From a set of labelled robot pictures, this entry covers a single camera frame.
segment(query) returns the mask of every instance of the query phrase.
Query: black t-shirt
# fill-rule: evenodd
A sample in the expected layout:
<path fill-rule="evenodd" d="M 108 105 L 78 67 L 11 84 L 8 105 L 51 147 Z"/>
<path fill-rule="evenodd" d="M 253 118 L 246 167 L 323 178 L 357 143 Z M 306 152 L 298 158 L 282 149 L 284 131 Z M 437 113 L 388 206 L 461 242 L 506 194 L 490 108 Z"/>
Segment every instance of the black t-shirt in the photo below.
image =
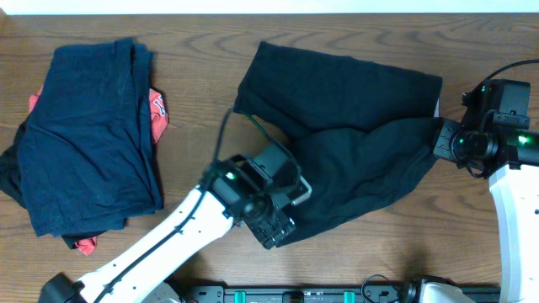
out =
<path fill-rule="evenodd" d="M 285 208 L 312 237 L 414 190 L 432 168 L 442 79 L 349 56 L 260 44 L 234 110 L 290 138 L 312 197 Z"/>

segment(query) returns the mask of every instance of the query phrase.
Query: stack of folded clothes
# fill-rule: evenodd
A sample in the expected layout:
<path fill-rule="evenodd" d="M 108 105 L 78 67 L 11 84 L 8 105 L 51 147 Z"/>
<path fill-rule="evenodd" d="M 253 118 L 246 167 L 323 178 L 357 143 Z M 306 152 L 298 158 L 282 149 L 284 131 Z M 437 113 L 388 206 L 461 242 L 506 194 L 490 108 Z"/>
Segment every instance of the stack of folded clothes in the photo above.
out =
<path fill-rule="evenodd" d="M 152 143 L 168 123 L 152 53 L 131 39 L 58 48 L 31 113 L 0 158 L 1 190 L 37 236 L 78 242 L 163 207 Z"/>

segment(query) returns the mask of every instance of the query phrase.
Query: red garment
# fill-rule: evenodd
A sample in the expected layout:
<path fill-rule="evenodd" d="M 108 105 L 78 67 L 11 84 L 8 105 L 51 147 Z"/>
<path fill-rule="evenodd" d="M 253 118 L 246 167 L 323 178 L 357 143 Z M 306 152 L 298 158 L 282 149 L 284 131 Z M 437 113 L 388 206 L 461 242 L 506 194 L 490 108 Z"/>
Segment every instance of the red garment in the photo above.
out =
<path fill-rule="evenodd" d="M 43 93 L 43 87 L 35 95 L 30 95 L 28 100 L 28 110 L 31 113 L 34 110 L 37 100 L 40 98 L 41 93 Z M 150 113 L 152 119 L 152 143 L 156 144 L 159 141 L 159 138 L 163 135 L 163 132 L 168 125 L 168 113 L 165 110 L 165 105 L 163 102 L 163 96 L 150 88 L 149 93 L 149 102 L 150 102 Z M 85 255 L 89 255 L 93 252 L 95 247 L 98 245 L 98 238 L 91 237 L 89 239 L 83 239 L 78 242 L 75 242 L 75 247 L 83 252 Z"/>

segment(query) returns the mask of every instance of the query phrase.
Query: wood grain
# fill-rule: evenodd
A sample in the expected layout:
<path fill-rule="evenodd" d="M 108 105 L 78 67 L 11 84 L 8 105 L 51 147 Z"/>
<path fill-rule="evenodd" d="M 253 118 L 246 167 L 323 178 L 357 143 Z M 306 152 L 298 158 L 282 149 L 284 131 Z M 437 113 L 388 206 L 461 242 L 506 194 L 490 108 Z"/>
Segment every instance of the wood grain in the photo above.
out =
<path fill-rule="evenodd" d="M 36 301 L 59 271 L 76 279 L 122 253 L 158 224 L 209 162 L 218 125 L 261 40 L 411 68 L 444 78 L 440 114 L 459 120 L 461 92 L 512 61 L 539 55 L 534 14 L 339 14 L 8 17 L 0 28 L 0 150 L 28 113 L 56 47 L 133 36 L 155 51 L 152 84 L 165 92 L 170 125 L 158 144 L 166 210 L 99 237 L 89 257 L 61 239 L 36 238 L 28 214 L 0 194 L 0 301 Z M 508 71 L 532 82 L 536 66 Z M 274 135 L 282 134 L 274 127 Z M 222 156 L 255 153 L 265 141 L 234 116 Z M 396 204 L 288 247 L 266 252 L 247 228 L 213 242 L 178 271 L 229 285 L 359 284 L 371 274 L 435 274 L 458 283 L 500 280 L 498 227 L 488 184 L 437 162 Z"/>

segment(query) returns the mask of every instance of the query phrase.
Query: wire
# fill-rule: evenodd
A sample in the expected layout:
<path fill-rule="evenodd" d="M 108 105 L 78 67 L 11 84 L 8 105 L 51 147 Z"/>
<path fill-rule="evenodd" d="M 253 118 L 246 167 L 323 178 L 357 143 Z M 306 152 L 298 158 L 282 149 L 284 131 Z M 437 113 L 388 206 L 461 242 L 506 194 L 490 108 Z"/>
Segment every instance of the wire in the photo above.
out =
<path fill-rule="evenodd" d="M 369 296 L 365 296 L 365 285 L 367 284 L 367 282 L 369 282 L 370 279 L 372 278 L 375 278 L 375 277 L 380 277 L 380 278 L 384 278 L 387 282 L 390 282 L 388 278 L 386 278 L 385 275 L 383 274 L 373 274 L 371 277 L 365 279 L 365 282 L 363 282 L 363 284 L 361 285 L 361 296 L 363 297 L 364 300 L 368 300 L 370 303 L 376 303 L 375 301 L 371 300 L 371 298 L 369 298 Z M 393 286 L 392 284 L 390 284 L 390 286 L 395 290 L 397 291 L 397 293 L 400 292 L 399 289 L 397 289 L 395 286 Z M 393 302 L 397 302 L 398 301 L 398 298 L 396 300 L 393 300 L 393 301 L 389 301 L 388 303 L 393 303 Z"/>
<path fill-rule="evenodd" d="M 228 109 L 227 113 L 225 114 L 225 117 L 223 118 L 222 122 L 221 122 L 221 128 L 219 130 L 219 136 L 217 137 L 217 143 L 216 143 L 216 147 L 215 147 L 215 151 L 213 153 L 213 158 L 211 159 L 211 164 L 210 166 L 204 171 L 204 175 L 210 173 L 210 170 L 212 169 L 213 165 L 217 162 L 217 158 L 219 157 L 219 150 L 221 149 L 221 142 L 222 142 L 222 137 L 223 137 L 223 134 L 224 134 L 224 131 L 225 131 L 225 125 L 227 124 L 227 121 L 228 121 L 228 117 L 230 116 L 230 113 L 232 112 L 232 109 Z M 145 251 L 139 258 L 137 258 L 135 261 L 133 261 L 133 263 L 129 264 L 126 268 L 124 268 L 124 270 L 122 270 L 120 272 L 120 274 L 118 274 L 114 279 L 112 279 L 104 288 L 103 290 L 101 291 L 101 293 L 98 295 L 98 297 L 95 299 L 95 303 L 99 303 L 107 294 L 109 294 L 110 292 L 112 292 L 114 286 L 116 285 L 116 283 L 120 282 L 121 279 L 123 277 L 125 277 L 125 275 L 127 273 L 129 273 L 136 265 L 138 265 L 140 262 L 142 262 L 142 260 L 144 260 L 146 257 L 148 257 L 150 254 L 152 254 L 153 252 L 155 252 L 158 248 L 160 248 L 166 241 L 170 240 L 170 238 L 172 238 L 173 236 L 175 236 L 177 233 L 180 233 L 182 231 L 182 229 L 184 228 L 184 226 L 187 224 L 187 222 L 189 222 L 189 220 L 191 220 L 191 218 L 193 218 L 193 215 L 195 214 L 195 212 L 198 210 L 200 204 L 202 204 L 202 200 L 204 199 L 204 196 L 205 196 L 205 193 L 207 192 L 207 190 L 210 188 L 211 184 L 213 183 L 213 181 L 215 180 L 214 177 L 210 176 L 209 178 L 203 178 L 204 182 L 203 184 L 200 186 L 200 197 L 199 199 L 196 201 L 195 203 L 195 206 L 193 207 L 193 209 L 191 210 L 191 212 L 185 217 L 185 219 L 179 224 L 177 225 L 176 227 L 174 227 L 174 229 L 169 233 L 167 234 L 167 236 L 165 236 L 163 239 L 161 239 L 159 242 L 157 242 L 154 246 L 152 246 L 150 249 L 148 249 L 147 251 Z"/>
<path fill-rule="evenodd" d="M 255 120 L 250 114 L 244 114 L 249 120 L 251 120 L 251 122 L 253 122 L 253 124 L 260 130 L 260 132 L 262 133 L 262 135 L 264 135 L 266 138 L 270 138 L 270 135 L 268 135 L 268 133 L 266 132 L 266 130 L 264 129 L 264 127 L 262 127 L 262 125 L 260 125 L 259 122 L 257 122 L 257 120 Z"/>

